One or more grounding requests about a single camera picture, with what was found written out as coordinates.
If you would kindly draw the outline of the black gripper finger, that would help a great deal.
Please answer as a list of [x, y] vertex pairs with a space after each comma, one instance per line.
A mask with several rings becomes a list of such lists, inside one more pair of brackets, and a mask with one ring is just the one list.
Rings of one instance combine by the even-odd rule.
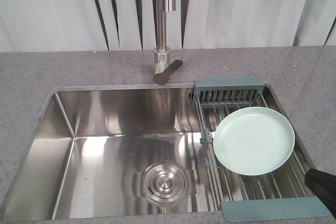
[[305, 174], [304, 183], [335, 216], [335, 175], [311, 168]]

